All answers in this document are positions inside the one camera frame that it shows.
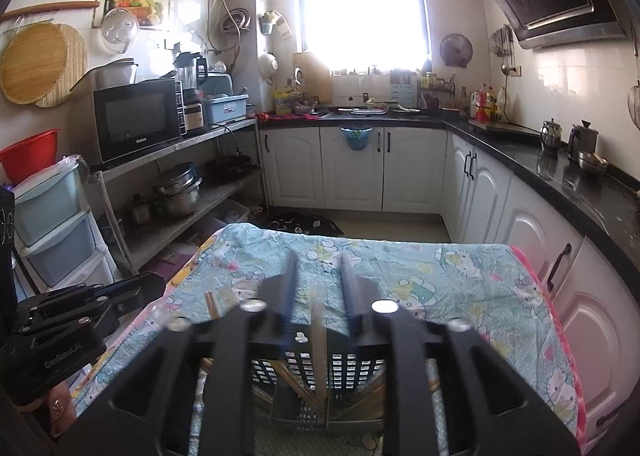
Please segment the round wooden cutting board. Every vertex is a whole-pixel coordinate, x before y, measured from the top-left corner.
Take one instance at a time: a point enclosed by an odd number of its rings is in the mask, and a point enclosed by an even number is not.
[[[48,22],[28,26],[2,55],[0,88],[11,102],[37,102],[53,89],[65,65],[66,42],[60,29]]]
[[[66,67],[53,89],[41,100],[38,107],[54,107],[69,98],[70,90],[86,73],[86,43],[82,35],[73,26],[58,24],[58,28],[66,42]]]

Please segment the window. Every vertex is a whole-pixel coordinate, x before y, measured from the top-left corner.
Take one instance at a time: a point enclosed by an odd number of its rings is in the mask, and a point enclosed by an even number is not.
[[[428,58],[424,0],[300,0],[303,51],[330,69],[420,68]]]

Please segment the pink tablecloth trim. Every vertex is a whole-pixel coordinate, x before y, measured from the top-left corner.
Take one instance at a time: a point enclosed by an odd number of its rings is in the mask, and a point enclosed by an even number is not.
[[[587,409],[584,405],[584,395],[582,394],[582,381],[580,380],[580,375],[578,375],[578,366],[575,363],[574,354],[571,352],[571,346],[569,346],[569,342],[566,339],[566,335],[564,334],[564,328],[562,328],[562,324],[560,323],[560,319],[558,318],[558,313],[556,313],[556,309],[551,303],[551,298],[549,297],[549,293],[546,290],[546,287],[538,280],[538,276],[536,272],[533,270],[529,259],[524,253],[517,247],[511,246],[514,254],[518,258],[518,260],[523,264],[523,266],[529,272],[531,279],[533,279],[538,288],[540,289],[540,293],[545,297],[546,306],[549,308],[549,313],[554,321],[554,326],[556,327],[556,333],[558,334],[558,339],[564,348],[564,352],[566,353],[566,358],[569,362],[569,366],[571,367],[572,373],[574,373],[574,387],[575,387],[575,396],[578,403],[578,425],[575,432],[575,438],[578,441],[581,449],[584,449],[587,443],[587,435],[586,435],[586,427],[587,427]]]

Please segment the cutting board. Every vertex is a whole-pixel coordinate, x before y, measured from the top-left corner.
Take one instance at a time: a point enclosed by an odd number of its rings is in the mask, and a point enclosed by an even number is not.
[[[331,103],[334,89],[329,67],[325,66],[312,52],[294,53],[293,67],[302,70],[306,94],[311,97],[317,96],[320,103]]]
[[[53,89],[65,65],[66,42],[60,28],[49,22],[28,26],[2,54],[0,88],[11,102],[37,102]]]
[[[36,102],[38,107],[55,107],[65,102],[69,98],[71,88],[86,73],[86,43],[82,35],[68,24],[58,24],[57,26],[65,38],[66,66],[53,89],[44,98]]]

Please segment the cabinet door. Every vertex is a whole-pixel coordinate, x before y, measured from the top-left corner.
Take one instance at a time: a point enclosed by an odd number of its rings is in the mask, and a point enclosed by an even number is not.
[[[437,214],[447,147],[442,129],[385,127],[382,210]]]
[[[382,210],[383,132],[382,127],[374,127],[367,146],[355,151],[340,127],[320,129],[325,208]]]
[[[471,180],[463,218],[462,243],[492,243],[511,182],[511,171],[481,150],[469,160]]]
[[[465,173],[465,164],[468,166],[471,149],[469,143],[460,136],[449,133],[442,197],[440,198],[440,215],[454,243],[461,240],[460,228],[465,212],[466,192],[470,182],[470,178]]]
[[[318,127],[260,131],[271,204],[321,209],[322,164]]]
[[[566,244],[570,243],[572,252],[562,257],[553,279],[555,293],[560,288],[581,240],[574,227],[550,204],[521,179],[512,176],[496,243],[521,249],[543,283]]]
[[[628,398],[640,376],[640,311],[625,284],[587,239],[554,307],[582,381],[590,439],[598,434],[598,419]]]

